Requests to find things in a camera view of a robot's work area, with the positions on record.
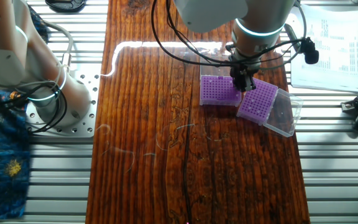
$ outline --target clear plastic lid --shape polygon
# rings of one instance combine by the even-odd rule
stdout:
[[[263,125],[285,137],[293,136],[302,106],[301,98],[278,89],[268,118]]]

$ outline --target paper sheet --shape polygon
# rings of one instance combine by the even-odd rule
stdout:
[[[331,12],[306,5],[302,9],[307,37],[316,44],[319,62],[308,65],[303,54],[297,56],[291,62],[291,84],[299,88],[358,93],[358,11]],[[294,19],[290,25],[301,37],[303,22],[299,10],[293,12],[298,21]]]

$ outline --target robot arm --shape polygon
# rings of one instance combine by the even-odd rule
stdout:
[[[175,5],[185,25],[195,32],[207,32],[234,20],[234,44],[228,50],[232,51],[230,61],[237,64],[231,67],[230,75],[241,91],[256,88],[252,76],[260,68],[263,53],[276,44],[291,8],[300,8],[296,0],[176,0]],[[307,63],[317,63],[319,55],[314,43],[305,37],[297,39],[292,29],[286,31],[291,41],[301,42],[295,45],[297,53],[292,58],[305,53]]]
[[[0,89],[18,88],[27,93],[37,86],[31,84],[36,82],[55,82],[67,99],[67,106],[62,95],[55,100],[55,92],[49,87],[31,94],[29,100],[44,121],[50,121],[57,108],[59,114],[68,111],[59,126],[73,124],[88,112],[88,90],[66,72],[38,35],[25,1],[0,0]]]
[[[276,43],[294,3],[295,0],[175,1],[183,22],[195,32],[208,32],[235,20],[232,39],[238,60]]]

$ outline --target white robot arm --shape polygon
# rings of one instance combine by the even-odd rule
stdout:
[[[291,8],[294,5],[300,8],[296,0],[176,0],[174,2],[184,24],[195,32],[208,32],[234,20],[232,29],[234,44],[229,49],[232,52],[229,59],[233,62],[231,64],[233,82],[241,91],[255,89],[252,76],[260,68],[260,58],[273,48],[284,27],[297,53],[305,53],[307,63],[318,61],[318,51],[314,43],[305,37],[297,39],[292,28],[285,24]]]

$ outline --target wood grain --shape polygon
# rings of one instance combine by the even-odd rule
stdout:
[[[236,118],[235,107],[200,106],[200,67],[146,47],[151,5],[109,2],[102,73],[117,61],[101,79],[86,223],[310,223],[296,137]],[[231,41],[230,24],[194,34],[172,13],[192,41]],[[162,41],[178,42],[163,1],[156,23]],[[287,89],[284,68],[256,78]]]

